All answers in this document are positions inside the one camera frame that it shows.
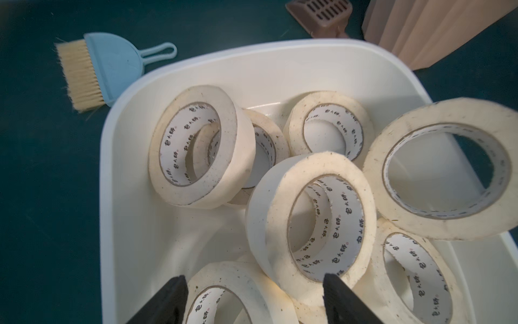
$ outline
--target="white plastic tray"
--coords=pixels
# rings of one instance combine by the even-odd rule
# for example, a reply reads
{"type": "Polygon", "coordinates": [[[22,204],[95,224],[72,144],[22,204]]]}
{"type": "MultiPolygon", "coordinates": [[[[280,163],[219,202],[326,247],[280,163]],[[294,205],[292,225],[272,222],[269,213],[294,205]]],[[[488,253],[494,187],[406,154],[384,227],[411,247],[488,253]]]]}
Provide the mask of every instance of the white plastic tray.
{"type": "MultiPolygon", "coordinates": [[[[221,87],[238,106],[257,109],[281,127],[293,105],[311,91],[335,90],[355,98],[369,111],[377,133],[401,114],[431,102],[399,59],[357,40],[247,46],[143,76],[112,107],[101,141],[103,323],[128,321],[171,277],[184,274],[189,280],[207,263],[235,260],[248,251],[243,212],[170,206],[149,180],[149,143],[160,115],[182,90],[198,84],[221,87]]],[[[462,202],[480,193],[482,187],[452,137],[439,136],[429,145],[403,154],[394,171],[413,199],[441,191],[462,202]],[[445,187],[440,177],[454,178],[459,186],[445,187]],[[423,183],[429,192],[415,190],[423,183]]],[[[472,323],[516,322],[518,249],[509,233],[436,246],[465,293],[472,323]]]]}

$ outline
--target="green surface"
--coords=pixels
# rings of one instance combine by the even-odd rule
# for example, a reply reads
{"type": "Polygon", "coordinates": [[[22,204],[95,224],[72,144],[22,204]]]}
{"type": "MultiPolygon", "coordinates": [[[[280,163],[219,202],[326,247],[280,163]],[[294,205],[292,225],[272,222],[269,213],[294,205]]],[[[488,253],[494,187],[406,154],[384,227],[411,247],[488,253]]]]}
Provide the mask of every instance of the green surface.
{"type": "MultiPolygon", "coordinates": [[[[72,110],[53,43],[103,31],[137,48],[172,41],[179,61],[308,38],[284,2],[0,3],[0,323],[101,322],[98,163],[108,108],[72,110]]],[[[361,38],[367,2],[353,4],[346,31],[361,38]]],[[[432,99],[470,96],[517,109],[517,18],[515,10],[418,71],[432,99]]]]}

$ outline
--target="masking tape roll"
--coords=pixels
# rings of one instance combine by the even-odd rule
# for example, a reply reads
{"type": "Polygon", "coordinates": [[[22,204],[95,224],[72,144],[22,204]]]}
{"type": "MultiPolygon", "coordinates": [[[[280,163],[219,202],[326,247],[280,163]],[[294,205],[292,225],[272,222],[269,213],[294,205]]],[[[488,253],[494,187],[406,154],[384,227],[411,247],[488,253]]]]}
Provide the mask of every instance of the masking tape roll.
{"type": "MultiPolygon", "coordinates": [[[[318,216],[320,206],[313,202],[318,216]]],[[[271,168],[252,193],[246,222],[250,250],[263,271],[292,299],[323,306],[325,273],[336,273],[349,287],[365,273],[376,209],[360,169],[341,154],[322,152],[288,158],[271,168]],[[314,188],[325,190],[332,214],[317,217],[311,238],[291,252],[292,208],[302,191],[314,188]]]]}
{"type": "MultiPolygon", "coordinates": [[[[268,117],[259,112],[244,109],[245,114],[252,121],[255,132],[255,142],[261,147],[268,158],[268,169],[290,156],[288,144],[280,128],[268,117]]],[[[203,174],[213,161],[220,143],[219,130],[216,125],[210,124],[203,127],[193,148],[193,165],[196,175],[203,174]]],[[[260,180],[249,179],[245,186],[225,205],[235,208],[246,207],[255,185],[260,180]]]]}
{"type": "Polygon", "coordinates": [[[375,135],[370,117],[359,102],[335,91],[318,91],[305,96],[293,107],[284,126],[291,155],[313,152],[305,138],[305,127],[314,120],[336,127],[346,144],[345,156],[359,168],[363,166],[375,135]]]}
{"type": "Polygon", "coordinates": [[[299,323],[302,324],[328,324],[325,307],[322,306],[308,306],[297,300],[292,299],[293,307],[299,323]]]}
{"type": "Polygon", "coordinates": [[[469,322],[455,276],[432,243],[383,218],[378,220],[367,273],[353,291],[385,324],[469,322]],[[389,260],[399,264],[399,277],[409,285],[410,298],[404,296],[401,283],[393,285],[399,280],[389,277],[389,260]]]}
{"type": "Polygon", "coordinates": [[[211,209],[229,201],[242,188],[255,157],[250,119],[218,87],[196,86],[180,93],[155,128],[149,150],[149,174],[156,192],[177,206],[211,209]],[[191,141],[206,124],[221,125],[214,162],[198,179],[187,172],[191,141]]]}
{"type": "MultiPolygon", "coordinates": [[[[248,262],[257,264],[253,254],[246,253],[239,257],[236,262],[248,262]]],[[[298,302],[295,299],[292,299],[293,306],[295,307],[295,313],[297,314],[298,321],[302,324],[327,324],[327,315],[324,307],[320,306],[308,306],[298,302]]],[[[249,319],[248,315],[245,311],[241,311],[238,317],[234,321],[234,324],[248,324],[249,319]]]]}
{"type": "Polygon", "coordinates": [[[435,240],[476,240],[518,226],[518,113],[499,104],[457,98],[421,107],[399,117],[376,138],[363,171],[376,207],[386,219],[410,233],[435,240]],[[480,197],[452,210],[425,210],[404,202],[392,188],[389,164],[407,142],[425,134],[469,137],[487,153],[493,179],[480,197]]]}
{"type": "Polygon", "coordinates": [[[257,264],[208,264],[189,280],[188,289],[184,324],[213,324],[219,298],[224,293],[233,293],[241,301],[253,324],[297,323],[290,298],[257,264]]]}

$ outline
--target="dustpan handle loop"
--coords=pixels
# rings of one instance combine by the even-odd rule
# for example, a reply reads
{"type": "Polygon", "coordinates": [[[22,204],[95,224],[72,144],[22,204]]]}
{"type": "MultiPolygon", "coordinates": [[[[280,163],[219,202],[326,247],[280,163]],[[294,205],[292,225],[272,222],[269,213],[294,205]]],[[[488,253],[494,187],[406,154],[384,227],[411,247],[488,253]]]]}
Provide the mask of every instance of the dustpan handle loop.
{"type": "Polygon", "coordinates": [[[143,61],[144,65],[148,65],[150,63],[154,63],[154,62],[158,62],[158,61],[162,61],[162,60],[174,59],[176,54],[178,54],[178,50],[176,49],[175,44],[169,43],[169,42],[162,43],[160,45],[146,48],[143,50],[139,50],[138,52],[139,52],[140,56],[142,57],[142,61],[143,61]],[[160,55],[155,55],[155,56],[150,56],[150,57],[144,58],[146,56],[156,54],[156,53],[161,52],[168,48],[172,48],[171,53],[160,54],[160,55]]]}

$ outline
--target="brush bristles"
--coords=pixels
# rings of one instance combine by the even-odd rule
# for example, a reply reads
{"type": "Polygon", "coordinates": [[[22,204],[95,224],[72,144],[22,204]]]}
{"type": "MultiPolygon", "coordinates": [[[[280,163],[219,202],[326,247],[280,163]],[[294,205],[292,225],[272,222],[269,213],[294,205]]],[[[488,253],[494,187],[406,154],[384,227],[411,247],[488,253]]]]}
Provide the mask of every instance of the brush bristles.
{"type": "Polygon", "coordinates": [[[72,106],[79,112],[104,105],[99,81],[84,39],[56,44],[72,106]]]}

